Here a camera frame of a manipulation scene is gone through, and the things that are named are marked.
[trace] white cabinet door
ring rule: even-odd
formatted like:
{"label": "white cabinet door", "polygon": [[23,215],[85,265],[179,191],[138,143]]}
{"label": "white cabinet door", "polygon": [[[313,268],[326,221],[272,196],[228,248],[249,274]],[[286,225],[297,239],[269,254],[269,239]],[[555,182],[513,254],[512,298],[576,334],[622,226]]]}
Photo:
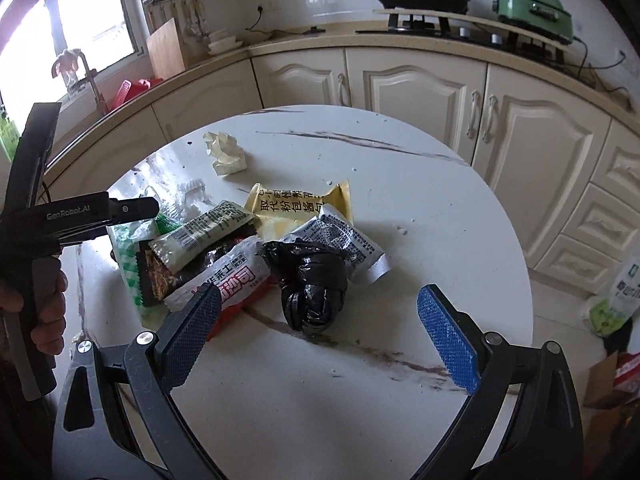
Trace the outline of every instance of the white cabinet door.
{"label": "white cabinet door", "polygon": [[473,168],[513,224],[529,267],[582,196],[610,117],[540,79],[490,65]]}
{"label": "white cabinet door", "polygon": [[207,124],[262,108],[248,59],[221,68],[153,103],[167,138],[178,139]]}
{"label": "white cabinet door", "polygon": [[596,294],[618,263],[596,249],[559,235],[536,270]]}
{"label": "white cabinet door", "polygon": [[640,137],[613,121],[591,180],[640,211]]}
{"label": "white cabinet door", "polygon": [[254,57],[252,63],[265,108],[350,105],[341,48],[269,54]]}
{"label": "white cabinet door", "polygon": [[347,67],[353,107],[420,128],[471,164],[486,63],[399,48],[348,48]]}
{"label": "white cabinet door", "polygon": [[562,232],[622,260],[640,230],[640,213],[589,184]]}
{"label": "white cabinet door", "polygon": [[151,107],[124,121],[86,150],[50,186],[52,199],[106,191],[166,144]]}

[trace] finger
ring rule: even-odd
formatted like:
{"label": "finger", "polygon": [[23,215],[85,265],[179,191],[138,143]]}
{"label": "finger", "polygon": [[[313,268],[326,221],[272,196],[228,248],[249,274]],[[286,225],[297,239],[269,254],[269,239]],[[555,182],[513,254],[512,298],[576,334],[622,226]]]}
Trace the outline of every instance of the finger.
{"label": "finger", "polygon": [[56,292],[51,296],[45,306],[40,310],[38,317],[43,323],[53,323],[65,316],[66,301],[61,292]]}
{"label": "finger", "polygon": [[20,312],[24,301],[20,293],[5,280],[0,280],[0,309],[7,312]]}
{"label": "finger", "polygon": [[61,337],[59,337],[55,341],[45,343],[44,345],[36,345],[36,348],[43,354],[60,355],[65,348],[65,341]]}
{"label": "finger", "polygon": [[66,278],[66,274],[60,271],[58,275],[58,281],[56,282],[56,290],[59,292],[64,292],[69,286],[69,280]]}
{"label": "finger", "polygon": [[54,321],[53,323],[40,324],[31,330],[31,340],[36,343],[36,345],[51,343],[62,337],[63,333],[65,333],[65,328],[65,318]]}

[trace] beige countertop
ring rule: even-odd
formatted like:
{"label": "beige countertop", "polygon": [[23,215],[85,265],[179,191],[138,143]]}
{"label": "beige countertop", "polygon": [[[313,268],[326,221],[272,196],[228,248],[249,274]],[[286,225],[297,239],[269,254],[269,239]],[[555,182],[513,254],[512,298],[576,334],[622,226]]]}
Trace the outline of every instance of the beige countertop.
{"label": "beige countertop", "polygon": [[46,182],[52,182],[68,166],[77,160],[90,146],[100,138],[108,134],[116,126],[129,119],[140,110],[148,107],[153,102],[165,95],[215,72],[225,66],[231,65],[243,59],[276,54],[277,52],[290,52],[293,50],[305,50],[310,48],[344,48],[344,47],[384,47],[384,48],[408,48],[424,50],[427,52],[440,52],[454,56],[468,57],[496,65],[504,66],[525,73],[544,81],[559,86],[581,98],[591,102],[604,110],[613,118],[619,120],[625,126],[640,136],[640,121],[638,117],[625,111],[610,96],[601,91],[589,88],[587,85],[558,72],[548,66],[536,63],[532,60],[515,56],[507,52],[493,48],[464,43],[456,40],[442,38],[426,38],[420,36],[400,36],[391,34],[356,34],[361,28],[385,29],[386,23],[375,22],[351,22],[323,25],[326,33],[315,36],[286,35],[264,43],[242,47],[238,50],[212,57],[211,60],[200,63],[181,74],[159,84],[155,88],[143,93],[131,100],[116,111],[104,117],[94,124],[85,133],[81,134],[74,142],[67,146],[59,155],[55,156],[47,166]]}

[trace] yellow food wrapper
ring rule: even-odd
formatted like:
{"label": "yellow food wrapper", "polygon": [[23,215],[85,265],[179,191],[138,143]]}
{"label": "yellow food wrapper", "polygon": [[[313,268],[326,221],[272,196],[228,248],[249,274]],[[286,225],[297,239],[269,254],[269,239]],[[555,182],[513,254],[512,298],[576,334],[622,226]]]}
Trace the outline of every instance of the yellow food wrapper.
{"label": "yellow food wrapper", "polygon": [[349,181],[333,186],[325,195],[306,191],[269,190],[255,184],[244,208],[255,214],[254,225],[262,240],[280,240],[310,218],[320,214],[322,204],[334,206],[351,224],[351,196]]}

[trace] silver pivot bolt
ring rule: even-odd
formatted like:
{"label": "silver pivot bolt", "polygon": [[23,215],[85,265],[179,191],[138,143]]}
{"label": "silver pivot bolt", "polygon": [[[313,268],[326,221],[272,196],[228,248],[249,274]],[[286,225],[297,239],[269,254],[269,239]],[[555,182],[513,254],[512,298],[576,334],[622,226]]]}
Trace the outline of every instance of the silver pivot bolt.
{"label": "silver pivot bolt", "polygon": [[154,340],[153,332],[141,332],[138,334],[138,337],[136,338],[136,343],[138,343],[139,345],[148,345],[153,340]]}
{"label": "silver pivot bolt", "polygon": [[485,341],[487,341],[491,346],[498,346],[502,343],[502,336],[496,332],[487,332],[484,336]]}
{"label": "silver pivot bolt", "polygon": [[84,354],[85,352],[88,352],[89,350],[91,350],[91,346],[92,346],[91,341],[86,341],[86,340],[81,341],[78,343],[78,351],[81,354]]}
{"label": "silver pivot bolt", "polygon": [[555,341],[549,341],[546,344],[546,349],[549,350],[552,354],[559,354],[560,353],[560,345],[558,343],[556,343]]}

